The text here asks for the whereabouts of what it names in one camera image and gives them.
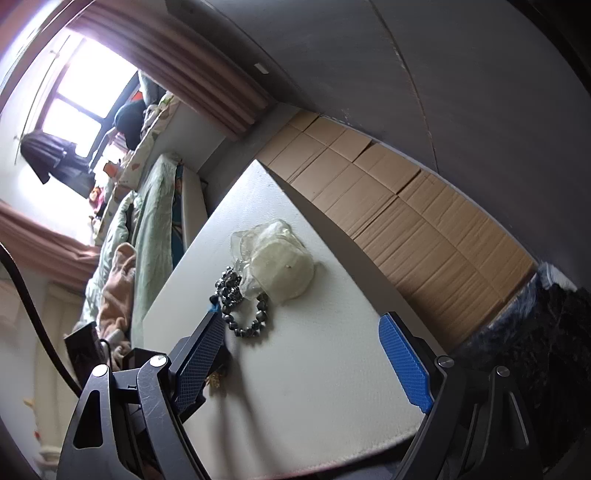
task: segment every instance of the white table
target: white table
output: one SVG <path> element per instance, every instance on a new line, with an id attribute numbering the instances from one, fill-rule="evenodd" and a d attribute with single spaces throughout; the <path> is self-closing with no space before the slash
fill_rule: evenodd
<path id="1" fill-rule="evenodd" d="M 226 335 L 232 354 L 220 389 L 186 423 L 213 480 L 278 478 L 318 471 L 389 448 L 413 435 L 411 405 L 378 339 L 396 311 L 436 354 L 433 336 L 361 249 L 291 186 L 253 162 L 207 221 L 144 319 L 145 348 L 169 352 L 209 308 L 230 264 L 230 235 L 274 219 L 310 250 L 308 290 L 270 305 L 268 335 Z M 254 315 L 245 301 L 237 320 Z"/>

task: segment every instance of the metal screw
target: metal screw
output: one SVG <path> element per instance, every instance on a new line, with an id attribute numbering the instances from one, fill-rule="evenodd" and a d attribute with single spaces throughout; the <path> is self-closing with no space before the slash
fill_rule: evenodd
<path id="1" fill-rule="evenodd" d="M 496 367 L 496 374 L 499 375 L 500 377 L 508 377 L 511 372 L 509 371 L 509 369 L 507 367 L 504 367 L 503 365 Z"/>
<path id="2" fill-rule="evenodd" d="M 168 359 L 166 358 L 166 355 L 154 355 L 151 359 L 150 359 L 150 365 L 152 365 L 152 367 L 161 367 L 163 366 L 166 362 L 168 361 Z"/>
<path id="3" fill-rule="evenodd" d="M 102 377 L 108 371 L 109 371 L 109 367 L 107 367 L 105 364 L 100 364 L 92 369 L 92 374 L 95 377 Z"/>
<path id="4" fill-rule="evenodd" d="M 437 363 L 442 368 L 451 368 L 455 364 L 453 358 L 447 355 L 442 355 L 437 359 Z"/>

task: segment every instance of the black cable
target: black cable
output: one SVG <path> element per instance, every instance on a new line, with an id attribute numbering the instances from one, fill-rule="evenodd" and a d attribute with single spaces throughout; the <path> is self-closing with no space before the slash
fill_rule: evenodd
<path id="1" fill-rule="evenodd" d="M 107 351 L 109 352 L 109 368 L 111 369 L 111 371 L 113 371 L 113 360 L 112 360 L 112 353 L 111 353 L 111 346 L 109 345 L 109 342 L 107 342 L 107 340 L 105 340 L 104 338 L 99 340 L 100 343 L 104 343 L 107 346 Z"/>
<path id="2" fill-rule="evenodd" d="M 43 348 L 45 349 L 45 352 L 47 353 L 49 360 L 51 360 L 51 363 L 53 363 L 53 366 L 56 367 L 56 370 L 59 372 L 61 377 L 64 379 L 64 381 L 66 382 L 68 387 L 70 387 L 70 389 L 74 392 L 76 397 L 80 397 L 80 395 L 82 394 L 82 389 L 80 389 L 79 385 L 72 378 L 72 376 L 70 375 L 70 373 L 68 372 L 68 370 L 66 369 L 64 364 L 61 362 L 61 359 L 58 356 L 58 354 L 56 353 L 56 350 L 53 348 L 53 345 L 51 344 L 51 340 L 49 340 L 49 337 L 47 336 L 47 332 L 43 328 L 43 324 L 41 322 L 41 319 L 39 318 L 39 314 L 37 313 L 37 309 L 35 308 L 35 305 L 33 304 L 33 300 L 31 299 L 31 296 L 29 295 L 27 285 L 25 284 L 25 281 L 22 279 L 21 272 L 19 271 L 16 263 L 12 259 L 8 250 L 6 250 L 6 248 L 4 247 L 4 245 L 2 245 L 1 242 L 0 242 L 0 261 L 2 262 L 2 265 L 4 266 L 4 268 L 6 268 L 8 275 L 10 275 L 10 279 L 12 280 L 12 283 L 14 283 L 14 286 L 17 289 L 18 296 L 21 298 L 21 302 L 24 305 L 25 310 L 27 311 L 27 315 L 29 315 L 29 319 L 30 319 L 31 323 L 33 324 L 33 328 L 35 329 L 35 332 L 37 333 L 37 336 L 39 337 L 39 341 L 43 345 Z"/>

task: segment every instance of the plastic bag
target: plastic bag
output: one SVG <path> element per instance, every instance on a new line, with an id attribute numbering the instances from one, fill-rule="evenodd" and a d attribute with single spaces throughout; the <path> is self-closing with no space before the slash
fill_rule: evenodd
<path id="1" fill-rule="evenodd" d="M 314 277 L 314 261 L 283 220 L 235 232 L 230 238 L 240 291 L 250 300 L 262 291 L 276 303 L 303 294 Z"/>

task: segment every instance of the pink towel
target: pink towel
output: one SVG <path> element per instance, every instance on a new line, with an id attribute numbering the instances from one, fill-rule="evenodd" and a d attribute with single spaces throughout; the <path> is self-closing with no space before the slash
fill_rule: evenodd
<path id="1" fill-rule="evenodd" d="M 135 259 L 135 248 L 128 243 L 115 250 L 99 310 L 100 338 L 107 338 L 117 328 L 123 333 L 129 330 L 134 303 Z"/>

